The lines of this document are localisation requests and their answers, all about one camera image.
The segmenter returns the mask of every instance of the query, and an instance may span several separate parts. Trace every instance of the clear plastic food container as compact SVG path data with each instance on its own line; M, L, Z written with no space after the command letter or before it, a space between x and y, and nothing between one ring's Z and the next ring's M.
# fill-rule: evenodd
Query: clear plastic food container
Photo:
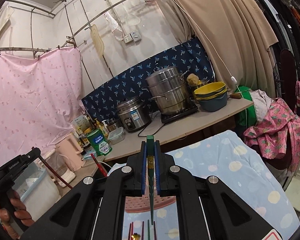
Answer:
M110 132L108 136L108 141L110 141L112 145L122 141L123 139L124 139L123 127L119 127L118 129Z

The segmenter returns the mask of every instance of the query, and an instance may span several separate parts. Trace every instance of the green can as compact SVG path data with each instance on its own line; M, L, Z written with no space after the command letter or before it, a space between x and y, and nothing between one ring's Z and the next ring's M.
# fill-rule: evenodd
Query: green can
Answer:
M108 143L100 129L88 133L87 139L91 143L91 146L96 150L98 156L107 155L112 151L111 145Z

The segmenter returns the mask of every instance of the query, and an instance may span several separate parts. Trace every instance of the dark blue fabric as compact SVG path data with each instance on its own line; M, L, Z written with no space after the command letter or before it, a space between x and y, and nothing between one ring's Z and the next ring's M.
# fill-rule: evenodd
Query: dark blue fabric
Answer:
M146 77L168 66L177 66L180 73L189 70L184 78L194 73L209 83L214 80L206 51L201 42L193 38L127 69L84 97L82 102L91 117L100 121L117 117L117 104L134 96L140 96L149 111L157 111L156 103L149 101L150 93L142 88L146 87Z

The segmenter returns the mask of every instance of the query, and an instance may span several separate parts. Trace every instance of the wall switch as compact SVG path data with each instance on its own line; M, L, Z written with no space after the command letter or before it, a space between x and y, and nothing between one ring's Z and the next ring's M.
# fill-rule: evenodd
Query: wall switch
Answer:
M141 35L138 32L132 32L130 33L132 39L134 40L134 42L136 41L141 41Z
M133 41L132 37L130 34L126 35L123 37L123 41L125 44L129 43L130 41Z

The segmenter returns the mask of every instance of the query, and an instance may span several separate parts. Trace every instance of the beige curtain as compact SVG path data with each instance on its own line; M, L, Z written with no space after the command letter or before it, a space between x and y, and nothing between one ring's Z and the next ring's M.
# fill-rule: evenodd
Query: beige curtain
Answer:
M179 43L188 41L191 36L194 35L194 30L182 14L180 8L172 0L168 0L167 3L162 2L161 0L156 1L164 17L169 23L176 40Z
M274 61L269 47L278 40L254 0L175 1L192 17L189 21L219 81L233 90L234 76L238 85L275 96Z

